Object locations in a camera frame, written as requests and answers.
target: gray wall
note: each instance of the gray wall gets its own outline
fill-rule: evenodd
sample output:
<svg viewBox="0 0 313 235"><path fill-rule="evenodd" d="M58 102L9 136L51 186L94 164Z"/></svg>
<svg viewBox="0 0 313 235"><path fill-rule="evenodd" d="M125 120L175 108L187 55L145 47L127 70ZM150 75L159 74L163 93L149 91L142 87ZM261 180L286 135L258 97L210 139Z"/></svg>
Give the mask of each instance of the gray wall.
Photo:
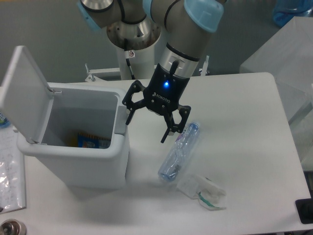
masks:
<svg viewBox="0 0 313 235"><path fill-rule="evenodd" d="M17 45L29 48L49 82L84 81L85 63L89 69L118 67L105 30L91 32L76 3L0 1L0 82ZM220 27L204 52L210 55L212 74L238 73L239 65L279 30L271 20L274 5L275 0L228 1ZM156 46L156 62L166 38L163 32Z"/></svg>

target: blue object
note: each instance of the blue object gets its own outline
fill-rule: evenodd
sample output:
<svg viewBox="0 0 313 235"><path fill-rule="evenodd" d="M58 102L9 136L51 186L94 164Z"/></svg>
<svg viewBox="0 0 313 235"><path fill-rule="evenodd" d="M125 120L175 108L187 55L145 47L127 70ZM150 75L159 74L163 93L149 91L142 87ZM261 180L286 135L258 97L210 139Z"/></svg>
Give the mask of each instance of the blue object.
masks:
<svg viewBox="0 0 313 235"><path fill-rule="evenodd" d="M214 33L224 13L223 5L215 0L185 0L190 18L202 29Z"/></svg>
<svg viewBox="0 0 313 235"><path fill-rule="evenodd" d="M147 14L147 16L149 16L150 19L153 20L152 16L151 16L151 4L152 4L152 0L143 0L142 1L143 10Z"/></svg>
<svg viewBox="0 0 313 235"><path fill-rule="evenodd" d="M192 122L178 136L175 144L168 153L162 166L158 170L161 179L172 182L179 172L183 171L191 158L191 151L199 136L199 124Z"/></svg>
<svg viewBox="0 0 313 235"><path fill-rule="evenodd" d="M9 120L2 113L0 113L0 129L8 127L10 124Z"/></svg>
<svg viewBox="0 0 313 235"><path fill-rule="evenodd" d="M164 88L168 88L169 86L170 84L168 83L168 81L164 82L164 85L163 85Z"/></svg>
<svg viewBox="0 0 313 235"><path fill-rule="evenodd" d="M310 16L313 9L313 0L277 0L273 9L273 20L283 27L294 16Z"/></svg>
<svg viewBox="0 0 313 235"><path fill-rule="evenodd" d="M79 11L82 13L86 23L88 24L89 28L92 31L99 31L101 28L99 27L99 25L96 24L96 22L91 18L91 16L87 13L87 11L85 10L85 8L82 6L82 4L80 2L77 3L78 9Z"/></svg>

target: trash bin lid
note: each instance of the trash bin lid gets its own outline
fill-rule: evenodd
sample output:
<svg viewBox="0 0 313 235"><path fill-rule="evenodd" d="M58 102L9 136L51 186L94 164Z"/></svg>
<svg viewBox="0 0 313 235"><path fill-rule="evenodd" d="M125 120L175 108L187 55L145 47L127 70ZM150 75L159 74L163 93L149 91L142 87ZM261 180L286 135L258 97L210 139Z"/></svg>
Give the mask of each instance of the trash bin lid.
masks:
<svg viewBox="0 0 313 235"><path fill-rule="evenodd" d="M0 110L29 143L41 143L53 92L25 46L15 48L0 93Z"/></svg>

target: colorful packaging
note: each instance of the colorful packaging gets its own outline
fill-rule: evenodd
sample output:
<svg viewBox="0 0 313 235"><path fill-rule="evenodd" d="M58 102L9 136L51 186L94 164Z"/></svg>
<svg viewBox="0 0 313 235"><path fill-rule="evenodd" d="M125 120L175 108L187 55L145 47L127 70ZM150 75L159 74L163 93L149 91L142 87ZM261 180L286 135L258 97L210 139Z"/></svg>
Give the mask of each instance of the colorful packaging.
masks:
<svg viewBox="0 0 313 235"><path fill-rule="evenodd" d="M108 138L98 137L83 132L78 133L78 147L80 148L108 148L111 140Z"/></svg>

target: black cable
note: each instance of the black cable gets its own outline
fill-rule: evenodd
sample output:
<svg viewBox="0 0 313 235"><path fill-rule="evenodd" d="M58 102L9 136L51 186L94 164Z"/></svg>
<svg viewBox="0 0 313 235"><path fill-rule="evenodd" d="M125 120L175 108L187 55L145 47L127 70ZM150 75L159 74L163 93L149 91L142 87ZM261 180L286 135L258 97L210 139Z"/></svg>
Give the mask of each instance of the black cable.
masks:
<svg viewBox="0 0 313 235"><path fill-rule="evenodd" d="M125 38L124 39L124 51L127 51L127 43L128 43L128 40ZM131 73L132 80L135 80L136 78L135 78L135 75L133 73L131 63L130 63L128 58L126 58L126 64L129 68L129 72Z"/></svg>

